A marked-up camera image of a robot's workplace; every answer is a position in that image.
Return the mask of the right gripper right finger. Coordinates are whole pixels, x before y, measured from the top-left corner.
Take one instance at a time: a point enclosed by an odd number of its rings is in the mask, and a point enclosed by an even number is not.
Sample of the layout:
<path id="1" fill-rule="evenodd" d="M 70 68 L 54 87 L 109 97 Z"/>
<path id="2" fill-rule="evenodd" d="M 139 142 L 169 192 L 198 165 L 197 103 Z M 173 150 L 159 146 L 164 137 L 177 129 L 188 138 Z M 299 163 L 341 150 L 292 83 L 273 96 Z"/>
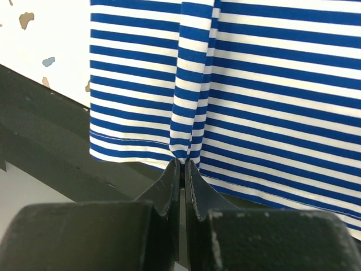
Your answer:
<path id="1" fill-rule="evenodd" d="M 205 220 L 210 209 L 237 211 L 240 209 L 209 185 L 201 176 L 194 161 L 190 159 L 184 166 L 184 187 L 187 220 Z"/>

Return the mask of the blue striped tank top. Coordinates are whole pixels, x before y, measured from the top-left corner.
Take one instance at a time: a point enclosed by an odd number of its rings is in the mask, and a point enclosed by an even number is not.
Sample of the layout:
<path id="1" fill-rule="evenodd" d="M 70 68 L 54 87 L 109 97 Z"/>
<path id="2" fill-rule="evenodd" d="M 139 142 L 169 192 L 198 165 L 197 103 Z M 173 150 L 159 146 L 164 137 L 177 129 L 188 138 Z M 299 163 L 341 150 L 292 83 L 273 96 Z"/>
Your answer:
<path id="1" fill-rule="evenodd" d="M 360 238 L 359 1 L 91 1 L 90 154 Z"/>

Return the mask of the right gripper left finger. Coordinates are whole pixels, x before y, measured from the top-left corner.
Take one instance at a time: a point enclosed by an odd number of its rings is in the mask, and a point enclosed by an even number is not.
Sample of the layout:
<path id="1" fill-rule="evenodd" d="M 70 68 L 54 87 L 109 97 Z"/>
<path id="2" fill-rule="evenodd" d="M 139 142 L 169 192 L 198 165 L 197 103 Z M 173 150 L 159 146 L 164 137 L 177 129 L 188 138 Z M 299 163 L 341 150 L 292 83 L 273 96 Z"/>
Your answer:
<path id="1" fill-rule="evenodd" d="M 149 234 L 151 252 L 160 252 L 167 260 L 179 260 L 181 165 L 169 162 L 160 178 L 135 200 L 153 204 Z"/>

